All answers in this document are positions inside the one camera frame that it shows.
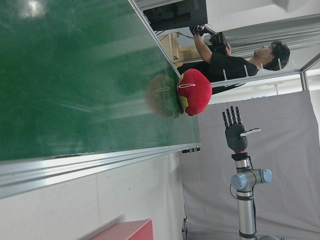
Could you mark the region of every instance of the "man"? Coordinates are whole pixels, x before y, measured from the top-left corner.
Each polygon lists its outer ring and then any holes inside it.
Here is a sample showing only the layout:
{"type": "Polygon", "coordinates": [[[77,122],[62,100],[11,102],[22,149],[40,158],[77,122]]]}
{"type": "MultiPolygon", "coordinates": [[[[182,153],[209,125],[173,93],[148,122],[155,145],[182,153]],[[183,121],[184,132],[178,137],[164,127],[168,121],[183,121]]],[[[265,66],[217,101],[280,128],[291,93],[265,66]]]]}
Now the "man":
{"type": "MultiPolygon", "coordinates": [[[[262,68],[272,71],[280,70],[288,64],[290,50],[287,45],[281,41],[274,41],[270,46],[263,46],[254,51],[250,60],[231,55],[231,46],[226,46],[226,55],[212,53],[209,47],[202,39],[203,32],[197,29],[197,26],[190,27],[193,34],[193,40],[198,53],[203,61],[185,63],[178,67],[180,74],[188,69],[199,70],[211,83],[224,81],[225,79],[239,79],[246,76],[255,76],[262,68]]],[[[212,88],[212,94],[234,89],[242,84],[219,86],[212,88]]]]}

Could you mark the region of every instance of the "computer monitor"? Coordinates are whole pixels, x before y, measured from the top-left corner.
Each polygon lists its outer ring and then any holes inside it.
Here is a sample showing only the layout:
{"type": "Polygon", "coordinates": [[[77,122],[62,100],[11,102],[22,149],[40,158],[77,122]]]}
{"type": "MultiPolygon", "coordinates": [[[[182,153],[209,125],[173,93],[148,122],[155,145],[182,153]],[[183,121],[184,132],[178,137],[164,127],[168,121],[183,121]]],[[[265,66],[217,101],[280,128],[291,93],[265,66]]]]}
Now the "computer monitor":
{"type": "Polygon", "coordinates": [[[143,11],[154,31],[208,23],[206,0],[184,0],[143,11]]]}

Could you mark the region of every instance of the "black glove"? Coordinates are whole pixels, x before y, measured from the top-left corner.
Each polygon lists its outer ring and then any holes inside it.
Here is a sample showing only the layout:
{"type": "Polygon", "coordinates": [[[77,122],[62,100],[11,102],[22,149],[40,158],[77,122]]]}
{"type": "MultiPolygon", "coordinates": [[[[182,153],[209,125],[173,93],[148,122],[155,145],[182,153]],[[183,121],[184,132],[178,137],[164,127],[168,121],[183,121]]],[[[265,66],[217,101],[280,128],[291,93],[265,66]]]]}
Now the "black glove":
{"type": "Polygon", "coordinates": [[[254,128],[249,131],[245,131],[245,126],[241,123],[239,108],[237,106],[235,107],[237,120],[235,116],[234,107],[231,106],[230,109],[231,109],[233,122],[231,120],[229,109],[226,110],[226,113],[222,112],[224,125],[225,125],[226,142],[230,149],[232,149],[235,153],[239,153],[244,151],[248,146],[248,140],[246,136],[249,134],[258,132],[260,131],[260,129],[254,128]]]}
{"type": "Polygon", "coordinates": [[[205,34],[204,25],[195,25],[189,27],[192,36],[199,34],[201,37],[205,34]]]}

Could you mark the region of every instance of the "pink box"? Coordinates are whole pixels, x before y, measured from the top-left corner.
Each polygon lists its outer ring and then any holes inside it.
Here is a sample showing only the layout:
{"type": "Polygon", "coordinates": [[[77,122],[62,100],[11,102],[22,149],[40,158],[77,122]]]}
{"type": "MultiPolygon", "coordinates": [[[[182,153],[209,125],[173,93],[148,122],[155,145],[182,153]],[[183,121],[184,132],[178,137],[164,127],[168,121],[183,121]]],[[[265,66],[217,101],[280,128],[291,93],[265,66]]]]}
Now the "pink box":
{"type": "Polygon", "coordinates": [[[152,220],[120,222],[91,238],[91,240],[153,240],[152,220]]]}

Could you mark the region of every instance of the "red plush toy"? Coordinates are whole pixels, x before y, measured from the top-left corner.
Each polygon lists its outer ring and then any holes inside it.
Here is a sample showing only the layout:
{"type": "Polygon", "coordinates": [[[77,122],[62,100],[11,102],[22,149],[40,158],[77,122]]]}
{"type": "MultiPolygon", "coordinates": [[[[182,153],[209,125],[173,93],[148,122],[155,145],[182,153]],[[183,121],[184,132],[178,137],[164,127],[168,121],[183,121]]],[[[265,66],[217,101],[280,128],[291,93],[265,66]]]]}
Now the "red plush toy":
{"type": "Polygon", "coordinates": [[[185,71],[181,75],[177,87],[179,101],[189,116],[205,110],[212,95],[212,87],[201,72],[196,69],[185,71]]]}

